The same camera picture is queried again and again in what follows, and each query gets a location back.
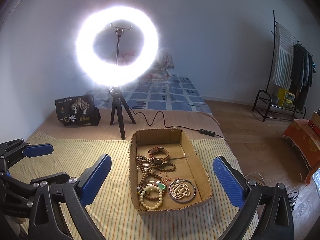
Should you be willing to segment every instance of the orange cloth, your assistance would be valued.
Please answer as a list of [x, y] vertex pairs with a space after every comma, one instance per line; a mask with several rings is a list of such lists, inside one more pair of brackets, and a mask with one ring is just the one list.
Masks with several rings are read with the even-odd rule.
[[305, 119], [296, 119], [284, 131], [283, 137], [289, 137], [300, 149], [307, 160], [311, 171], [309, 172], [306, 183], [310, 183], [310, 177], [320, 167], [320, 137], [308, 126]]

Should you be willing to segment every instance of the cardboard box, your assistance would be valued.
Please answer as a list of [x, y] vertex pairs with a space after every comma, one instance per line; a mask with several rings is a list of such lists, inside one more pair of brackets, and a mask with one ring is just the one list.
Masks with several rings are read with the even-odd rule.
[[311, 120], [309, 120], [308, 125], [316, 132], [318, 136], [320, 136], [320, 128], [316, 126]]
[[320, 128], [320, 115], [317, 112], [313, 112], [311, 121], [314, 123], [314, 125]]
[[[142, 172], [137, 167], [135, 156], [143, 155], [149, 157], [148, 150], [154, 147], [164, 147], [168, 150], [170, 154], [169, 162], [174, 163], [176, 166], [175, 171], [167, 173], [168, 178], [187, 179], [195, 185], [196, 195], [193, 200], [188, 203], [177, 203], [166, 193], [163, 197], [163, 204], [156, 210], [146, 210], [140, 204], [139, 196], [137, 195], [137, 186], [142, 178]], [[197, 156], [190, 139], [181, 129], [148, 129], [137, 131], [131, 139], [129, 168], [132, 203], [141, 216], [199, 206], [212, 197], [212, 188], [208, 174]], [[164, 172], [162, 172], [161, 177], [165, 178]], [[151, 181], [152, 179], [153, 177], [148, 177], [147, 180]], [[190, 188], [190, 191], [191, 194], [193, 194], [193, 188]], [[155, 204], [154, 201], [145, 200], [144, 202], [146, 204]]]
[[278, 106], [291, 109], [295, 95], [290, 93], [288, 90], [279, 88], [278, 91]]

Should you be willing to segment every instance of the clothes rack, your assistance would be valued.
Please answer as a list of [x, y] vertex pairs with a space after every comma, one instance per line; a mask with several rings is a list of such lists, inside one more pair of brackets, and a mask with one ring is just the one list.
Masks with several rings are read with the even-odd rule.
[[[266, 120], [266, 118], [287, 120], [287, 121], [292, 121], [292, 119], [299, 119], [299, 118], [297, 118], [295, 116], [295, 114], [302, 114], [303, 115], [302, 119], [304, 119], [305, 116], [306, 116], [306, 112], [307, 112], [307, 109], [305, 107], [304, 107], [304, 111], [300, 111], [299, 109], [297, 109], [296, 106], [292, 106], [290, 109], [278, 106], [278, 105], [272, 103], [271, 95], [270, 95], [270, 93], [268, 93], [268, 88], [269, 88], [269, 85], [270, 85], [270, 79], [271, 79], [271, 75], [272, 75], [273, 60], [274, 60], [274, 57], [275, 57], [275, 49], [276, 49], [276, 23], [278, 23], [278, 22], [276, 21], [276, 18], [275, 18], [275, 10], [273, 10], [273, 28], [274, 28], [274, 32], [272, 32], [272, 34], [273, 34], [273, 53], [272, 53], [272, 62], [271, 62], [271, 67], [270, 67], [269, 79], [268, 79], [268, 83], [267, 83], [266, 89], [265, 90], [260, 89], [258, 91], [257, 96], [256, 96], [256, 100], [255, 100], [253, 108], [252, 108], [252, 111], [253, 112], [257, 111], [263, 117], [263, 119], [262, 119], [263, 122]], [[303, 47], [303, 45], [295, 37], [293, 37], [293, 38], [297, 41], [297, 43], [299, 43]], [[260, 93], [264, 93], [265, 95], [268, 96], [268, 98], [261, 97]], [[265, 109], [265, 110], [261, 109], [261, 108], [257, 109], [258, 100], [261, 100], [263, 103], [265, 103], [267, 105], [267, 109]], [[287, 112], [291, 112], [291, 113], [289, 114], [289, 113], [283, 113], [283, 112], [280, 113], [280, 112], [270, 111], [271, 107], [283, 109], [283, 110], [285, 110]], [[277, 117], [273, 117], [273, 116], [268, 116], [269, 113], [277, 113], [277, 114], [281, 114], [281, 115], [289, 115], [289, 116], [291, 116], [291, 118], [287, 119], [287, 118], [277, 118]]]

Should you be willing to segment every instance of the striped cloth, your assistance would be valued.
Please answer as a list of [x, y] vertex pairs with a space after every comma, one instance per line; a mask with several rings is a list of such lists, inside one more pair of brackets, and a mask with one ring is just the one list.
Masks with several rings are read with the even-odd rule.
[[277, 23], [275, 39], [272, 81], [279, 87], [289, 89], [293, 62], [293, 36], [281, 24]]
[[[79, 177], [103, 153], [112, 158], [112, 169], [94, 202], [86, 209], [108, 240], [113, 239], [218, 239], [238, 208], [233, 207], [212, 172], [212, 160], [223, 155], [233, 168], [240, 169], [236, 157], [223, 139], [191, 140], [212, 183], [213, 197], [202, 206], [160, 215], [141, 217], [132, 205], [129, 192], [129, 141], [54, 139], [38, 132], [31, 144], [51, 143], [51, 155], [24, 158], [10, 168], [11, 175], [23, 182], [60, 171]], [[63, 215], [74, 239], [81, 239], [65, 204]], [[258, 223], [255, 215], [244, 239], [250, 239]]]

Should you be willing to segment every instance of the blue checkered bedsheet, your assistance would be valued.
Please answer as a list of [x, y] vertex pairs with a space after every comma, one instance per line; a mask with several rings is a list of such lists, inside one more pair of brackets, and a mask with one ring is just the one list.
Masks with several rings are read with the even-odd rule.
[[[171, 77], [163, 83], [132, 82], [121, 86], [122, 95], [132, 109], [183, 110], [211, 114], [208, 105], [186, 77]], [[95, 106], [111, 108], [108, 88], [92, 90]]]

